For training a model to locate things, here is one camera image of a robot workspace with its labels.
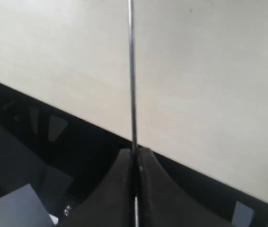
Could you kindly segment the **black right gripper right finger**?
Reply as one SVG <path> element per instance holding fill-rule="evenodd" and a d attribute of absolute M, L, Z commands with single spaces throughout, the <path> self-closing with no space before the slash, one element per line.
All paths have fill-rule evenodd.
<path fill-rule="evenodd" d="M 142 227 L 230 227 L 185 193 L 148 148 L 137 150 L 138 200 Z"/>

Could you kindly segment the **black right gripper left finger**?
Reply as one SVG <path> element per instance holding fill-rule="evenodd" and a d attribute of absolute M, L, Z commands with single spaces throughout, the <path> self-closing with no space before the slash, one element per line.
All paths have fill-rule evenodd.
<path fill-rule="evenodd" d="M 120 150 L 98 188 L 58 226 L 133 227 L 133 167 L 131 150 Z"/>

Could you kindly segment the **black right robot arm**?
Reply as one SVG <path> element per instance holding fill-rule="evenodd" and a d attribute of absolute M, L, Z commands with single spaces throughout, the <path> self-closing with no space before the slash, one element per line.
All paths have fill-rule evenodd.
<path fill-rule="evenodd" d="M 0 126 L 0 175 L 7 170 L 20 176 L 40 173 L 42 161 Z M 100 186 L 60 227 L 131 227 L 134 224 L 132 193 L 133 157 L 119 152 Z M 0 197 L 0 227 L 52 227 L 54 223 L 35 190 L 29 184 Z"/>

